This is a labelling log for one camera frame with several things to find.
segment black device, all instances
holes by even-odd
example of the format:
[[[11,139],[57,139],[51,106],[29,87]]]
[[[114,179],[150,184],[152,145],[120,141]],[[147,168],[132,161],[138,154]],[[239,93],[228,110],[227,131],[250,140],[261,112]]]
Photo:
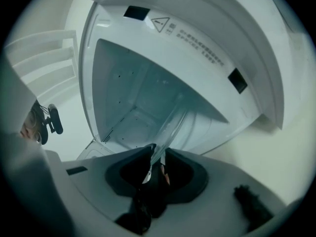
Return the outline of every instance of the black device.
[[[40,118],[40,136],[41,136],[41,144],[44,145],[48,141],[48,131],[47,131],[47,125],[49,125],[50,132],[57,134],[62,134],[64,129],[61,124],[59,114],[57,107],[54,104],[50,104],[48,108],[40,105],[38,100],[33,104],[32,110],[37,114],[37,116]]]

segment white surface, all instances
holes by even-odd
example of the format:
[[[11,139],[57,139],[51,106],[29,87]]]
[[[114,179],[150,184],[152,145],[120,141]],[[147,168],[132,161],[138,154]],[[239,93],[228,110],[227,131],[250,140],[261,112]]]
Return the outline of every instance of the white surface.
[[[95,1],[106,4],[107,8],[121,4],[155,8],[164,11],[165,16],[176,15],[206,33],[246,75],[261,111],[280,128],[290,123],[316,79],[316,55],[311,39],[303,27],[292,27],[295,16],[283,6],[280,8],[286,14],[283,17],[273,0]],[[108,29],[117,23],[111,16],[110,13],[106,17]]]

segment open washing machine lid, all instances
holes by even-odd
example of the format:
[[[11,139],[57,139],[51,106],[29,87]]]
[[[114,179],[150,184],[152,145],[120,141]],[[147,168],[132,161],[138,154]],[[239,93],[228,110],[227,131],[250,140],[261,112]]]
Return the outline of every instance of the open washing machine lid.
[[[109,77],[102,67],[119,60],[111,58],[114,46],[100,42],[157,64],[212,106],[220,121],[216,133],[204,133],[184,148],[173,145],[197,154],[231,139],[261,114],[284,128],[316,78],[313,43],[283,0],[94,1],[82,35],[79,76],[97,141],[112,131],[100,106]]]

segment warning triangle symbol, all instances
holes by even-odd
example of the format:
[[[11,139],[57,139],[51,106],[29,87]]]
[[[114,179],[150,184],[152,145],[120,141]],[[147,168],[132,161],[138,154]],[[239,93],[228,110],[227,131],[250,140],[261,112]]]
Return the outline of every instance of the warning triangle symbol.
[[[158,32],[161,32],[170,18],[153,18],[152,22]]]

